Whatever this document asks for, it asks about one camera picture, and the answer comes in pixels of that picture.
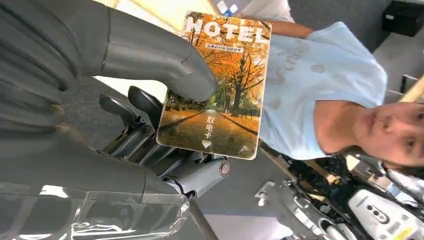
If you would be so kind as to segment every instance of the card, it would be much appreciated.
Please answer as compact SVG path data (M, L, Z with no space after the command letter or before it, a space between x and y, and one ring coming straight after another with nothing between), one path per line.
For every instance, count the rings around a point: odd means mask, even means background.
M181 37L219 82L205 102L168 91L156 140L161 145L252 160L258 148L271 24L190 12Z

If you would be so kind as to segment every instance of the road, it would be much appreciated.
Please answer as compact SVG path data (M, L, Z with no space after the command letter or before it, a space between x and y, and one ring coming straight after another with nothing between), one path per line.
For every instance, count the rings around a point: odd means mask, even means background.
M208 118L213 118L212 124L208 123ZM158 132L161 144L240 158L251 158L255 154L258 134L215 110L206 110L181 119L164 115L163 121ZM205 147L202 141L210 141L211 145Z

